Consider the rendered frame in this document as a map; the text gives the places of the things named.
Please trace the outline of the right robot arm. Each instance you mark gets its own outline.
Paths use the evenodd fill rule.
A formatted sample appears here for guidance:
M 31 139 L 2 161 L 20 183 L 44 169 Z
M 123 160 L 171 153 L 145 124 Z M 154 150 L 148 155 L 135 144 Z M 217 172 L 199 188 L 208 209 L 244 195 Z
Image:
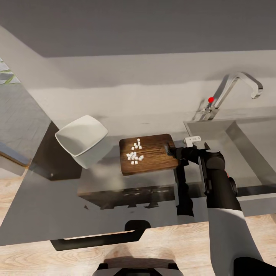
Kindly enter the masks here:
M 182 148 L 170 149 L 176 159 L 197 163 L 207 196 L 210 259 L 216 276 L 276 276 L 276 267 L 264 263 L 237 200 L 237 185 L 225 171 L 218 150 L 197 149 L 200 136 L 187 137 Z

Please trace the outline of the cutting board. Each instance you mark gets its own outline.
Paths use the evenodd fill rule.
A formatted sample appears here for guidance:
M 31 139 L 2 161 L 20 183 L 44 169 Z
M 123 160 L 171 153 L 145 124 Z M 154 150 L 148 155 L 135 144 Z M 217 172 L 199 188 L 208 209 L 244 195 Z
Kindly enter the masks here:
M 137 146 L 138 142 L 140 146 Z M 122 173 L 133 174 L 180 166 L 181 159 L 176 159 L 173 154 L 168 156 L 164 144 L 168 144 L 170 149 L 176 148 L 170 133 L 121 139 L 119 146 Z M 135 153 L 137 159 L 131 157 L 128 160 L 127 154 L 131 153 Z M 142 157 L 141 161 L 138 160 L 140 157 Z M 134 164 L 131 164 L 132 161 Z

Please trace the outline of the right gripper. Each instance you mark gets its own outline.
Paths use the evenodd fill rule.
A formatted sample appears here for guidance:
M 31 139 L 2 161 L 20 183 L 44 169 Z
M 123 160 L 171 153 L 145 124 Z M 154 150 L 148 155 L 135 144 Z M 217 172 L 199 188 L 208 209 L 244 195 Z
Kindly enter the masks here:
M 193 150 L 196 150 L 197 146 L 194 145 L 193 147 L 190 148 L 175 148 L 175 149 L 170 149 L 169 151 L 175 156 L 176 159 L 187 159 L 188 161 L 191 161 L 190 159 L 190 153 Z

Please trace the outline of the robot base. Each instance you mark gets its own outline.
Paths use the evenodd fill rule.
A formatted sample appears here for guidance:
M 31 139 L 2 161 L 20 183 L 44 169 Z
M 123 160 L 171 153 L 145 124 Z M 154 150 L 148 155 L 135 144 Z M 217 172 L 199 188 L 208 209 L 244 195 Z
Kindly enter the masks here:
M 176 263 L 169 263 L 167 268 L 113 268 L 107 263 L 100 263 L 92 276 L 184 276 Z

